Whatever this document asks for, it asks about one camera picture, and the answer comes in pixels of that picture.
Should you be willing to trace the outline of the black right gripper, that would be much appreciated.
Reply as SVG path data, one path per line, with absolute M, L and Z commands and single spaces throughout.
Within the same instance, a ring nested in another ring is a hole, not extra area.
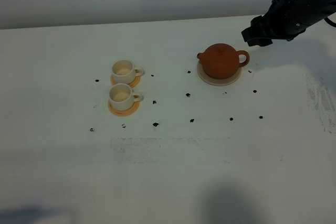
M 262 27 L 262 16 L 253 18 L 250 26 L 241 34 L 250 47 L 266 47 L 272 44 L 272 39 L 293 40 L 302 31 L 295 30 L 293 24 L 292 5 L 294 0 L 272 0 L 268 12 L 265 14 L 265 28 Z

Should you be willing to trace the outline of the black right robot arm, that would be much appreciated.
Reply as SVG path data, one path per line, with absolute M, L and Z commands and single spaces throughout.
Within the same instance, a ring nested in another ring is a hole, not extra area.
M 291 41 L 315 23 L 335 13 L 335 0 L 272 0 L 268 12 L 241 32 L 249 46 L 268 46 L 273 40 Z

